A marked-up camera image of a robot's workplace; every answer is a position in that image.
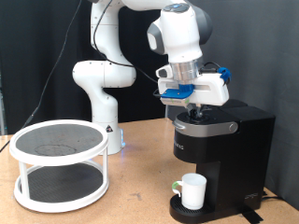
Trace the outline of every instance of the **blue gripper part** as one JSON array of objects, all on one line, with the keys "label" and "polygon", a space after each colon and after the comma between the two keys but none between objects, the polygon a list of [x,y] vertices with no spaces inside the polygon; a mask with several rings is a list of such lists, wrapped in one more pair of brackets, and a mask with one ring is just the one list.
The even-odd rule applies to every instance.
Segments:
[{"label": "blue gripper part", "polygon": [[172,99],[186,99],[189,97],[194,90],[194,86],[191,85],[179,85],[179,89],[168,89],[161,95],[162,98]]},{"label": "blue gripper part", "polygon": [[222,74],[221,78],[224,80],[224,84],[228,85],[232,80],[231,71],[228,68],[221,67],[220,69],[218,69],[218,72]]}]

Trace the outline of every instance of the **black mesh surface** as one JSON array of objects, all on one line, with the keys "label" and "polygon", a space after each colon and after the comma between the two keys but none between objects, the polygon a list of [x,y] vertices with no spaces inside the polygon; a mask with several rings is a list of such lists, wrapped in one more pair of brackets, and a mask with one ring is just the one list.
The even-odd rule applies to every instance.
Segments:
[{"label": "black mesh surface", "polygon": [[67,156],[86,151],[103,141],[97,130],[77,124],[57,124],[32,130],[22,135],[16,146],[37,156]]},{"label": "black mesh surface", "polygon": [[186,207],[184,207],[181,203],[181,198],[178,195],[175,195],[171,200],[170,200],[170,205],[175,209],[175,211],[180,212],[181,214],[188,216],[188,215],[193,215],[193,216],[200,216],[205,213],[212,212],[206,204],[201,209],[198,210],[191,210]]},{"label": "black mesh surface", "polygon": [[28,175],[30,199],[42,203],[65,203],[81,199],[99,189],[103,175],[96,168],[79,163],[43,167]]}]

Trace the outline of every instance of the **drip tray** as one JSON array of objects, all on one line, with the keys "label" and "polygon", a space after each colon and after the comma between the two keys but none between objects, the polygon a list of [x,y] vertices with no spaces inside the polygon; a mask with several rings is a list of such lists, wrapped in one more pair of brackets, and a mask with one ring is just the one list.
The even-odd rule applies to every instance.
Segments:
[{"label": "drip tray", "polygon": [[181,198],[175,195],[170,200],[170,215],[182,223],[203,223],[214,219],[214,210],[206,204],[201,209],[190,210],[181,203]]},{"label": "drip tray", "polygon": [[41,203],[66,203],[84,198],[103,185],[95,167],[78,163],[41,167],[28,175],[30,199]]}]

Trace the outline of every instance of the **black cable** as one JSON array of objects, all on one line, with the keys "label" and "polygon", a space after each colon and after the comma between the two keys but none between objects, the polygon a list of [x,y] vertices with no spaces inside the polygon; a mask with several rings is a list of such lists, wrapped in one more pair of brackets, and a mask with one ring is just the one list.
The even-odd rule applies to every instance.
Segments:
[{"label": "black cable", "polygon": [[161,94],[156,93],[159,89],[155,90],[155,92],[152,94],[154,97],[160,98]]},{"label": "black cable", "polygon": [[283,198],[278,197],[278,196],[274,196],[274,197],[263,197],[263,198],[262,198],[262,202],[265,201],[265,200],[268,200],[268,199],[277,199],[277,200],[282,200],[282,201],[284,201]]},{"label": "black cable", "polygon": [[104,11],[103,11],[103,13],[102,13],[102,15],[101,15],[101,17],[100,17],[98,23],[96,24],[96,27],[95,27],[95,29],[94,29],[94,33],[93,33],[93,44],[94,44],[95,49],[96,49],[97,52],[102,56],[102,58],[104,58],[105,60],[109,61],[110,63],[114,63],[114,64],[121,65],[121,66],[125,66],[125,67],[133,67],[133,68],[137,69],[139,72],[141,72],[144,76],[146,76],[146,77],[147,77],[148,79],[150,79],[151,81],[153,81],[153,82],[155,82],[155,83],[158,83],[155,79],[151,78],[151,77],[150,77],[148,74],[146,74],[143,70],[141,70],[140,68],[138,68],[138,67],[136,67],[136,66],[134,66],[134,65],[124,64],[124,63],[116,63],[116,62],[111,61],[111,60],[110,60],[105,54],[103,54],[103,53],[99,50],[99,48],[97,47],[97,45],[96,45],[96,43],[95,43],[95,34],[96,34],[96,31],[97,31],[97,29],[98,29],[98,27],[99,27],[99,24],[100,24],[101,20],[103,19],[104,15],[105,15],[105,13],[106,13],[106,11],[107,11],[107,9],[108,9],[108,7],[110,6],[110,4],[111,4],[112,1],[113,1],[113,0],[110,0],[110,2],[106,5],[106,7],[105,7],[105,9],[104,9]]},{"label": "black cable", "polygon": [[[41,105],[41,102],[42,102],[42,100],[43,100],[43,97],[44,97],[46,88],[48,87],[50,78],[51,78],[51,76],[53,75],[53,72],[54,72],[55,68],[57,67],[59,61],[61,60],[61,58],[62,58],[62,56],[63,56],[63,54],[64,54],[64,48],[65,48],[65,45],[66,45],[66,40],[67,40],[68,32],[69,32],[69,30],[70,30],[70,28],[71,28],[71,26],[72,26],[72,24],[73,24],[74,19],[75,19],[76,16],[77,16],[78,10],[79,10],[79,8],[80,8],[80,6],[81,6],[81,2],[82,2],[82,0],[79,1],[78,6],[77,6],[77,10],[76,10],[76,12],[75,12],[75,14],[74,14],[74,16],[73,16],[73,19],[72,19],[72,21],[71,21],[71,22],[69,23],[69,25],[68,25],[68,28],[67,28],[67,31],[66,31],[66,34],[65,34],[65,39],[64,39],[63,48],[62,48],[62,50],[61,50],[61,52],[60,52],[60,54],[59,54],[59,56],[58,56],[58,58],[57,58],[57,61],[56,61],[55,65],[53,66],[53,68],[52,68],[52,70],[51,70],[51,72],[50,72],[50,74],[49,74],[49,76],[48,76],[48,79],[47,79],[47,82],[46,82],[46,84],[45,84],[44,90],[43,90],[42,93],[41,93],[41,96],[40,96],[40,99],[39,99],[39,103],[38,103],[38,105],[37,105],[37,108],[34,110],[34,112],[32,113],[32,115],[26,120],[26,122],[25,122],[24,125],[21,127],[21,129],[25,128],[25,127],[31,122],[31,120],[34,118],[36,112],[38,111],[38,109],[39,109],[39,107],[40,107],[40,105]],[[8,142],[7,142],[7,143],[0,149],[0,153],[4,150],[4,148],[6,148],[6,146],[7,146],[9,143],[10,143],[10,140],[9,140],[9,141],[8,141]]]},{"label": "black cable", "polygon": [[218,65],[217,63],[214,63],[214,62],[205,63],[204,67],[206,67],[208,64],[214,64],[214,65],[216,65],[218,68],[221,68],[220,65]]}]

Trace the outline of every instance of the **cup handle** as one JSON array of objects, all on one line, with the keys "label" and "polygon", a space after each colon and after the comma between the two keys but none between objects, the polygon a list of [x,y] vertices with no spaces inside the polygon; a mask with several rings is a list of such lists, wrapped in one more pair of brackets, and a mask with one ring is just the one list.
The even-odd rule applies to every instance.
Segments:
[{"label": "cup handle", "polygon": [[180,192],[176,189],[176,187],[178,185],[183,186],[183,182],[182,181],[176,181],[175,183],[172,184],[172,191],[174,191],[174,193],[178,194],[179,198],[180,198]]}]

